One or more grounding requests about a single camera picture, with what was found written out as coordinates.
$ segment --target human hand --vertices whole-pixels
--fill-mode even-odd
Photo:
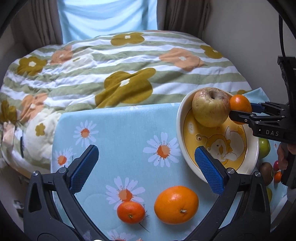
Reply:
[[[287,147],[289,152],[291,152],[293,155],[296,155],[296,144],[288,144]],[[285,152],[281,144],[278,147],[277,154],[278,154],[278,161],[279,161],[279,169],[286,170],[288,166],[288,161],[285,159]]]

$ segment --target black cable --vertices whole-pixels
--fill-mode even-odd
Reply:
[[[283,19],[280,15],[279,15],[279,42],[281,45],[281,54],[284,58],[284,61],[286,62],[286,54],[284,49],[284,37],[283,37]]]

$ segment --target kiwi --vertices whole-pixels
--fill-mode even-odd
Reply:
[[[268,186],[274,178],[274,169],[269,162],[262,163],[260,170],[265,186]]]

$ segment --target floral blanket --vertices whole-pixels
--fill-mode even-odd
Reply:
[[[205,86],[251,90],[221,53],[184,33],[128,32],[39,48],[14,61],[4,77],[2,160],[26,177],[36,169],[48,173],[62,113],[181,102]],[[78,134],[90,141],[83,130]]]

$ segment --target peach flower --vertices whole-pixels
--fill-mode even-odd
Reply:
[[[67,45],[64,47],[63,50],[56,50],[53,55],[52,55],[52,59],[50,61],[50,64],[62,64],[70,59],[72,59],[73,57],[73,52],[72,52],[72,46],[71,45]]]
[[[159,59],[163,62],[173,63],[188,72],[204,65],[204,62],[199,57],[181,48],[172,48],[168,53],[159,56]]]
[[[25,123],[28,120],[32,120],[44,107],[44,101],[47,99],[46,93],[37,94],[35,97],[27,95],[21,105],[23,110],[20,114],[21,122]]]

